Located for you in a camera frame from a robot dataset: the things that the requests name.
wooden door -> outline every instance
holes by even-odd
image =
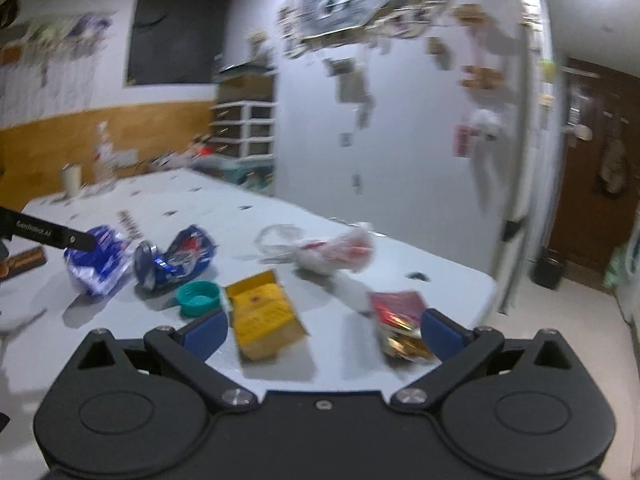
[[[567,260],[603,272],[615,247],[628,241],[638,204],[640,174],[640,80],[590,63],[571,60],[570,66],[595,72],[600,79],[580,78],[591,101],[580,122],[593,131],[593,140],[579,140],[567,147],[558,212],[549,247]],[[571,78],[567,76],[567,88]],[[618,195],[605,193],[599,179],[607,135],[614,127],[606,116],[620,114],[622,140],[626,148],[626,186]]]

black trash bin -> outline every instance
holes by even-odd
[[[566,260],[558,252],[545,247],[536,261],[531,279],[536,285],[557,290],[565,269]]]

plastic bag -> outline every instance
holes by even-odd
[[[625,270],[626,244],[613,249],[609,265],[604,273],[602,286],[611,290],[620,283],[620,276]]]
[[[265,238],[272,232],[284,243],[265,244]],[[260,232],[255,243],[272,262],[293,261],[302,269],[322,276],[331,276],[340,269],[362,272],[373,260],[373,236],[368,224],[359,224],[332,239],[302,239],[302,234],[302,229],[290,224],[272,225]]]
[[[101,225],[87,231],[97,246],[90,253],[67,249],[66,269],[88,296],[106,296],[129,270],[133,249],[124,234]]]

cup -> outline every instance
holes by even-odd
[[[60,179],[65,189],[67,198],[75,198],[80,194],[82,186],[82,166],[80,164],[67,164],[60,170]]]

drawer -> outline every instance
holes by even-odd
[[[250,142],[248,155],[270,155],[270,142]]]
[[[225,139],[242,139],[242,126],[212,124],[211,133],[216,137],[225,137]]]
[[[250,111],[251,119],[271,119],[273,108],[268,106],[252,106]]]
[[[207,144],[214,153],[219,155],[230,156],[232,158],[240,158],[240,144],[232,144],[231,142],[209,142]]]
[[[216,108],[211,111],[213,121],[241,121],[242,107]]]
[[[271,137],[273,135],[273,124],[251,124],[249,126],[249,137]]]

